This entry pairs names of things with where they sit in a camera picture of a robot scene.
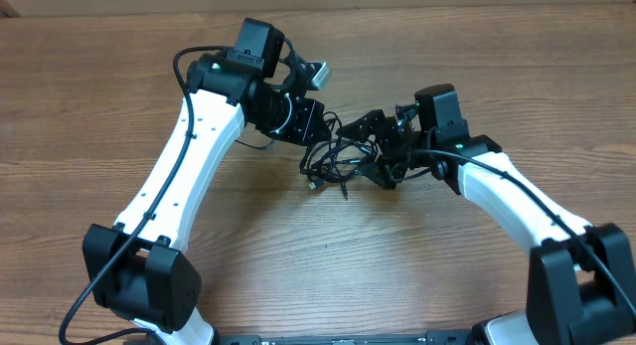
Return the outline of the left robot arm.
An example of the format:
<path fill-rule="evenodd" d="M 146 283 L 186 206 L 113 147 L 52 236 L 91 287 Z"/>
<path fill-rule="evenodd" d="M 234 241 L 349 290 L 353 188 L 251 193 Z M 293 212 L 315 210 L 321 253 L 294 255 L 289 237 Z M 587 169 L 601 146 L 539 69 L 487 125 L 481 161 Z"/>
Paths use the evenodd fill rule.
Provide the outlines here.
<path fill-rule="evenodd" d="M 91 226 L 82 241 L 83 296 L 129 320 L 150 344 L 218 339 L 198 310 L 202 279 L 186 252 L 202 200 L 244 128 L 301 146 L 330 135 L 323 105 L 309 97 L 330 68 L 300 57 L 273 25 L 245 19 L 233 46 L 190 54 L 193 62 L 175 70 L 178 121 L 148 178 L 111 226 Z"/>

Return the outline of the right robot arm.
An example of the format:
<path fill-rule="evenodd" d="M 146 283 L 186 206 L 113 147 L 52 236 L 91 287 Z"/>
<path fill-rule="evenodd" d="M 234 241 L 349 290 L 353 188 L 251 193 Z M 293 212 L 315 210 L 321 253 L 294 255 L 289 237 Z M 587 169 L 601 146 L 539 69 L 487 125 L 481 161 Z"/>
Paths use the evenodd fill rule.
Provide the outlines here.
<path fill-rule="evenodd" d="M 423 168 L 487 213 L 529 260 L 526 305 L 443 336 L 445 344 L 604 344 L 635 332 L 635 264 L 627 235 L 553 201 L 486 135 L 471 135 L 454 86 L 430 86 L 392 117 L 374 110 L 338 136 L 373 141 L 364 175 L 392 188 Z"/>

